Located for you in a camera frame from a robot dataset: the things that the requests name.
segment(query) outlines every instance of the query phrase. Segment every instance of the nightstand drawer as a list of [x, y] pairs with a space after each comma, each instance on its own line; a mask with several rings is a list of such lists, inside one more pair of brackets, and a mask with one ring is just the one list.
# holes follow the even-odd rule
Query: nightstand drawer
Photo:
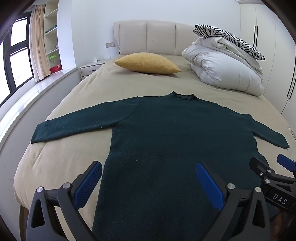
[[88, 76], [88, 75], [92, 74], [93, 72], [95, 72], [101, 66], [102, 66], [102, 64], [81, 68], [81, 74], [82, 74], [82, 76]]

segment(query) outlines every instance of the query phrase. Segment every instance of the windowsill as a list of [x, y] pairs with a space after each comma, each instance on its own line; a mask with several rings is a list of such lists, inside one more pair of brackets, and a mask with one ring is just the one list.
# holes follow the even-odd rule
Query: windowsill
[[62, 70], [61, 72], [59, 71], [36, 83], [9, 109], [5, 116], [0, 120], [0, 150], [11, 130], [32, 104], [52, 86], [77, 69], [78, 68], [76, 67], [73, 69]]

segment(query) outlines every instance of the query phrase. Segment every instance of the white duvet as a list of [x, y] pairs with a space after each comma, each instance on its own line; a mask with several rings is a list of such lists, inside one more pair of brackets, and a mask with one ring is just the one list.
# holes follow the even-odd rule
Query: white duvet
[[259, 63], [228, 40], [199, 37], [182, 53], [202, 82], [260, 96], [263, 74]]

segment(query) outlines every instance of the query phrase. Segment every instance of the nightstand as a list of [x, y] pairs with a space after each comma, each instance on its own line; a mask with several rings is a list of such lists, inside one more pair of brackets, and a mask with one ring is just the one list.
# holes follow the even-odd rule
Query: nightstand
[[85, 64], [80, 67], [80, 75], [81, 79], [84, 80], [87, 76], [91, 75], [95, 72], [98, 68], [100, 68], [103, 64], [108, 62], [110, 59], [103, 59], [97, 62], [93, 62], [90, 64]]

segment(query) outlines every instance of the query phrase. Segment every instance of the white bookshelf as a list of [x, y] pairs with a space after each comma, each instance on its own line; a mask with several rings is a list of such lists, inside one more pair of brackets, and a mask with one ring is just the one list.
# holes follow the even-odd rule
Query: white bookshelf
[[50, 64], [49, 58], [53, 55], [56, 55], [57, 64], [61, 63], [59, 49], [56, 49], [56, 46], [59, 45], [57, 40], [57, 27], [45, 33], [45, 31], [57, 25], [58, 4], [59, 0], [47, 1], [44, 12], [44, 46], [50, 68], [52, 66]]
[[57, 9], [53, 10], [49, 14], [45, 16], [46, 18], [56, 18], [57, 17]]

